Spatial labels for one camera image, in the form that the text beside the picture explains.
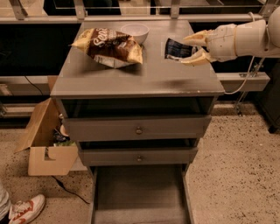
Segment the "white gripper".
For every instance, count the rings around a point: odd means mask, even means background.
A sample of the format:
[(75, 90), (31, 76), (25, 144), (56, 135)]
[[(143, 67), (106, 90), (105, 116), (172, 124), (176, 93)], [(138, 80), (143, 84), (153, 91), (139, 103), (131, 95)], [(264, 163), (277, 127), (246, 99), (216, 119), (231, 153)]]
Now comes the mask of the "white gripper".
[(180, 62), (187, 66), (200, 66), (211, 62), (212, 58), (219, 62), (236, 59), (236, 27), (236, 24), (224, 24), (218, 26), (215, 30), (198, 31), (184, 37), (183, 40), (186, 45), (206, 46), (210, 54), (201, 48), (191, 57), (183, 58)]

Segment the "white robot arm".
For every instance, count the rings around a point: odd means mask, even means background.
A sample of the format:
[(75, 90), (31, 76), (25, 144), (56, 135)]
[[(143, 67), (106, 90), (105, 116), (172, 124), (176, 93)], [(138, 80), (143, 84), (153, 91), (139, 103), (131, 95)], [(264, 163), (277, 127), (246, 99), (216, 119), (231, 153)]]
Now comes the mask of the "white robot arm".
[(181, 62), (188, 66), (225, 62), (241, 56), (280, 57), (280, 7), (269, 17), (245, 24), (224, 24), (214, 30), (198, 31), (184, 38), (188, 46), (204, 46)]

